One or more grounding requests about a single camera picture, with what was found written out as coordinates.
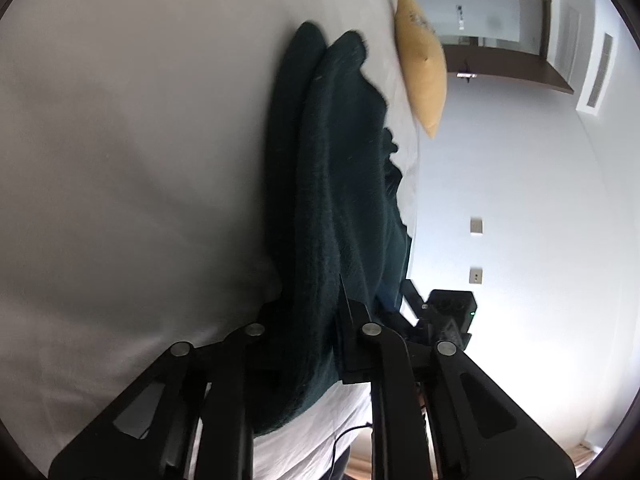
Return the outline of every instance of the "light switch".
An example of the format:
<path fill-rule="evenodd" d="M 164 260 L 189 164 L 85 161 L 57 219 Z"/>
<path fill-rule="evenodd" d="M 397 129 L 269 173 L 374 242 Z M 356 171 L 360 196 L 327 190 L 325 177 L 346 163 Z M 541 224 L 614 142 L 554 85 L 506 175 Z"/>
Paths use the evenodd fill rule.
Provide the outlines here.
<path fill-rule="evenodd" d="M 471 270 L 469 270 L 469 283 L 482 285 L 482 269 L 480 267 L 471 267 Z"/>
<path fill-rule="evenodd" d="M 481 218 L 471 219 L 471 234 L 475 236 L 482 235 L 482 219 Z"/>

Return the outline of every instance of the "wooden panel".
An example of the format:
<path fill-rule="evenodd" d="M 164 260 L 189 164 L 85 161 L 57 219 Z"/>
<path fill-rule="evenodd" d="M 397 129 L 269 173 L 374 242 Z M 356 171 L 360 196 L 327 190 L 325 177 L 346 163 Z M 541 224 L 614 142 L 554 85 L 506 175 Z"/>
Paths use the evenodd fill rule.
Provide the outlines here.
<path fill-rule="evenodd" d="M 574 90 L 546 59 L 535 54 L 504 48 L 444 45 L 450 73 L 471 72 L 480 76 L 505 77 L 532 82 L 573 94 Z"/>

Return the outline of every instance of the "electrical socket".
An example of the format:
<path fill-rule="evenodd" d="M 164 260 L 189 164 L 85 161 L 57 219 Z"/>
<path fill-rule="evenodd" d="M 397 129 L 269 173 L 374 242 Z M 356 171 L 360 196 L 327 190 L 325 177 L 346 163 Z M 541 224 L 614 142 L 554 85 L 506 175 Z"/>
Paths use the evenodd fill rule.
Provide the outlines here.
<path fill-rule="evenodd" d="M 482 269 L 480 267 L 471 267 L 469 270 L 469 283 L 482 285 Z"/>

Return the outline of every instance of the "folded clothing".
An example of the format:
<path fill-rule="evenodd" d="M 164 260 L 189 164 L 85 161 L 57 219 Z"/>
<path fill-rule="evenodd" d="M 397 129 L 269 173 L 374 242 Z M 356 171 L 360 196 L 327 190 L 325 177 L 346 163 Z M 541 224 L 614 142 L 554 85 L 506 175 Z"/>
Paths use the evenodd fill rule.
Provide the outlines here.
<path fill-rule="evenodd" d="M 311 407 L 338 381 L 334 318 L 340 278 L 347 296 L 399 308 L 410 238 L 396 192 L 401 172 L 384 128 L 386 103 L 363 77 L 356 32 L 326 47 L 304 23 L 276 76 L 266 133 L 266 243 L 282 293 L 259 321 L 250 411 L 258 434 Z"/>

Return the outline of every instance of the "mattress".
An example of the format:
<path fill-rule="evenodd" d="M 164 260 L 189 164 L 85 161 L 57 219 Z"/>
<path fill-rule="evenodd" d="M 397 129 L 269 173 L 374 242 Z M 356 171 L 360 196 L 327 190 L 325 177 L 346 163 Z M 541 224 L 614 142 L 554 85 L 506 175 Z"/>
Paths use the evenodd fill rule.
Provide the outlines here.
<path fill-rule="evenodd" d="M 263 131 L 301 22 L 329 42 L 362 33 L 415 232 L 394 1 L 14 0 L 0 20 L 0 418 L 41 471 L 171 343 L 219 341 L 277 295 Z M 256 439 L 255 478 L 317 479 L 334 437 L 366 420 L 367 386 L 334 385 Z"/>

